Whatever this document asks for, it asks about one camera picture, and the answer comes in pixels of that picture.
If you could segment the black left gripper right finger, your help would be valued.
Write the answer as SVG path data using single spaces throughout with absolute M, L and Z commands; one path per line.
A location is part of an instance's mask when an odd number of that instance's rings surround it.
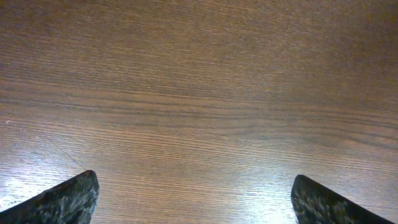
M 305 175 L 297 175 L 291 201 L 299 224 L 393 224 Z

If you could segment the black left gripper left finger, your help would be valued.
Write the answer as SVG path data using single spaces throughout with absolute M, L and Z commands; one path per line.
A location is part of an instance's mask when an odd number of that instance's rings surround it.
M 1 224 L 90 224 L 100 187 L 86 170 L 1 212 Z

